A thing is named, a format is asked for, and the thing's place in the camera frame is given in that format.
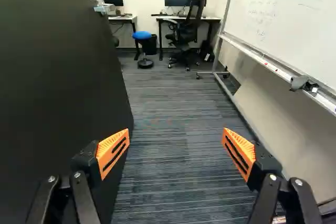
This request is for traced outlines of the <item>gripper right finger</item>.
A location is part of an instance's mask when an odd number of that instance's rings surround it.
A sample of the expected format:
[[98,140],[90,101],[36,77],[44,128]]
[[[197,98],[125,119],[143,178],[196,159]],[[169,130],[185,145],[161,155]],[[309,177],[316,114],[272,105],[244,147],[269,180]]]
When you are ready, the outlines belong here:
[[322,223],[310,185],[297,177],[285,179],[282,165],[260,143],[224,128],[222,145],[248,188],[257,192],[248,223],[272,223],[277,204],[285,211],[286,223]]

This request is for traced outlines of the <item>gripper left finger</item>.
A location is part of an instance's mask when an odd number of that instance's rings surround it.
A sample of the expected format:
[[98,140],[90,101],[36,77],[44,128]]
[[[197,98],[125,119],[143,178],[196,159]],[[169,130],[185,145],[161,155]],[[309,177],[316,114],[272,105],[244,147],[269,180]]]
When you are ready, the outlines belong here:
[[65,175],[41,180],[26,223],[111,223],[130,146],[128,129],[91,141],[70,161]]

